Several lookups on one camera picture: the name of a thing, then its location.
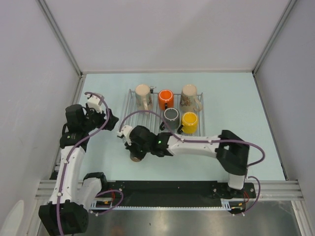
gray mug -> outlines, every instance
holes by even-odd
[[[171,129],[177,129],[178,126],[180,126],[180,124],[181,124],[180,114],[179,114],[179,111],[176,108],[172,108],[172,107],[171,108],[167,108],[163,112],[163,118],[167,122],[167,124],[169,125],[169,127]],[[164,121],[159,126],[159,129],[160,130],[164,130],[165,129]]]

beige mug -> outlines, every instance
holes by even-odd
[[[183,112],[200,112],[202,104],[197,98],[197,87],[185,85],[182,89],[180,108]]]
[[[152,98],[148,85],[138,85],[135,89],[136,105],[138,110],[151,110]]]

black mug handle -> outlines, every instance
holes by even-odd
[[[161,123],[161,125],[159,126],[159,129],[160,129],[160,130],[165,130],[164,122]]]
[[[181,124],[181,126],[179,126],[179,128],[177,129],[177,133],[178,134],[181,134],[183,131],[182,131],[182,128],[183,128],[184,126]]]

metal wire rack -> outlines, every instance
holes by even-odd
[[[202,104],[202,111],[200,112],[195,112],[198,115],[199,119],[199,124],[198,124],[198,129],[195,133],[193,134],[182,134],[186,136],[205,136],[205,114],[204,114],[204,102],[203,102],[203,93],[197,95],[198,100]],[[159,108],[158,106],[158,92],[153,92],[151,93],[151,98],[152,98],[152,104],[153,108],[152,111],[155,113],[158,113],[160,116],[163,115],[163,111]],[[180,110],[180,99],[181,99],[181,94],[180,93],[175,93],[174,94],[174,108],[178,109],[180,112],[180,115],[183,114],[183,112]],[[125,108],[125,113],[123,119],[130,114],[131,112],[137,111],[137,106],[136,106],[136,101],[135,101],[135,92],[133,90],[129,89],[128,96],[127,96],[127,102],[126,102],[126,108]],[[168,132],[167,129],[164,131],[160,131],[159,126],[162,123],[162,120],[155,116],[154,114],[149,113],[148,115],[145,113],[137,113],[134,114],[133,116],[129,117],[124,125],[130,125],[132,127],[135,127],[137,125],[142,125],[150,129],[151,132],[157,134],[160,132]]]

orange mug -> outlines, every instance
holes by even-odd
[[[174,94],[171,90],[165,89],[158,93],[158,105],[162,111],[174,107]]]

